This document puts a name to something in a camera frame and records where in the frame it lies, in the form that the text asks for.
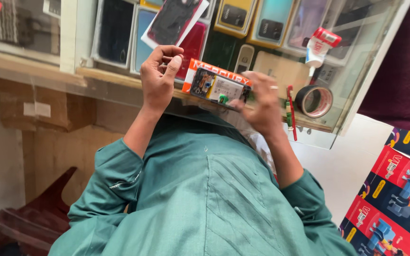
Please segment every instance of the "maroon cloth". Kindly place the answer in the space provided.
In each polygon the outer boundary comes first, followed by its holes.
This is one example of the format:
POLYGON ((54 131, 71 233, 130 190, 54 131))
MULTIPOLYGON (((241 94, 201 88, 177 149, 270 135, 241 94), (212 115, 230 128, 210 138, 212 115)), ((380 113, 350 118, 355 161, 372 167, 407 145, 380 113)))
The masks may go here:
POLYGON ((410 8, 358 113, 410 130, 410 8))

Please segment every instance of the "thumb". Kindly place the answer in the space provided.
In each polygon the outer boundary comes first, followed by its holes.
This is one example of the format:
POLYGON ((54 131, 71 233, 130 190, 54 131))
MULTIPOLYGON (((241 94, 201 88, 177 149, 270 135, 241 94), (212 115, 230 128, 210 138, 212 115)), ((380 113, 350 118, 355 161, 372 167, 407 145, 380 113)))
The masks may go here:
POLYGON ((181 58, 181 56, 177 55, 173 57, 167 65, 167 69, 165 70, 163 78, 167 79, 168 81, 173 81, 175 79, 176 73, 179 71, 181 63, 183 63, 183 59, 181 58))
POLYGON ((229 105, 238 111, 245 120, 248 120, 251 116, 251 110, 245 108, 245 103, 242 100, 233 100, 229 105))

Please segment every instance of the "phone battery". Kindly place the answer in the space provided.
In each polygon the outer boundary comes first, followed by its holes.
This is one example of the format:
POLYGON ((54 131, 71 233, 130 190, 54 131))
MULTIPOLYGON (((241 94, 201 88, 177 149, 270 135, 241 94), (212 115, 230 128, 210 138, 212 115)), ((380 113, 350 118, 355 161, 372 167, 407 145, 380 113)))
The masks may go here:
POLYGON ((232 80, 215 76, 211 90, 208 92, 209 100, 219 101, 219 96, 224 94, 231 102, 234 99, 240 99, 244 86, 232 80))

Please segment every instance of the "cuff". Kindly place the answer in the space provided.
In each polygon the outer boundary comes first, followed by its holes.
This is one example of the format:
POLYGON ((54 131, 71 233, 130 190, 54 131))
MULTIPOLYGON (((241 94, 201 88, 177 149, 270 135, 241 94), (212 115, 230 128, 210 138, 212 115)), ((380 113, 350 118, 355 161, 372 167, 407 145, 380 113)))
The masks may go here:
POLYGON ((322 187, 310 172, 306 169, 304 171, 299 180, 281 189, 282 194, 302 219, 310 218, 325 205, 322 187))
POLYGON ((96 174, 108 187, 137 181, 144 162, 122 138, 100 148, 95 155, 96 174))

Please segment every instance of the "sleeve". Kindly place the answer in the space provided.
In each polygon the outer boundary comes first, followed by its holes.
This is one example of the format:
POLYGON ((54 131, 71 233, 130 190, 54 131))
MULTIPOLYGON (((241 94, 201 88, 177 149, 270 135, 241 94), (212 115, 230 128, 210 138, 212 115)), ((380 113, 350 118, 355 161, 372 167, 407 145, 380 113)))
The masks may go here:
POLYGON ((143 163, 122 139, 100 148, 94 159, 95 172, 67 215, 71 227, 94 216, 122 213, 137 198, 143 163))
POLYGON ((305 170, 303 176, 281 192, 303 222, 312 251, 320 256, 356 256, 354 247, 341 237, 325 206, 322 187, 305 170))

